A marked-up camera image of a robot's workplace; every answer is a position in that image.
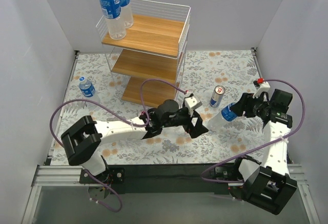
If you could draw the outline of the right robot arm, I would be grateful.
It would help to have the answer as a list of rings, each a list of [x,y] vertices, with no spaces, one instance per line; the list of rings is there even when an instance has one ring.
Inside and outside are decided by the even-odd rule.
[[[288,140],[293,119],[287,114],[292,101],[291,93],[276,89],[271,99],[265,101],[267,92],[259,97],[244,93],[231,110],[237,115],[259,117],[263,121],[265,147],[263,159],[258,162],[250,156],[236,159],[232,176],[244,181],[242,186],[229,186],[230,194],[274,215],[278,215],[297,189],[297,182],[290,177],[287,164]]]

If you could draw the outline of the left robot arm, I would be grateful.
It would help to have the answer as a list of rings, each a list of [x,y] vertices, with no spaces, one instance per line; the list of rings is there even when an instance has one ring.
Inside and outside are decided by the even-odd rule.
[[[103,183],[109,177],[106,161],[97,153],[103,144],[128,139],[148,139],[159,135],[164,128],[182,126],[191,138],[208,132],[196,109],[201,102],[188,98],[182,107],[172,99],[164,101],[157,108],[129,120],[95,121],[90,115],[80,118],[61,135],[64,150],[70,166],[82,166],[92,178]]]

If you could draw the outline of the small Pocari Sweat bottle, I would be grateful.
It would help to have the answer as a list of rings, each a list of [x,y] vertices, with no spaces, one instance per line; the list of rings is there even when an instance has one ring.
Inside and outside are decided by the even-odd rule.
[[[100,97],[92,82],[84,76],[79,78],[79,89],[84,99],[100,103]]]

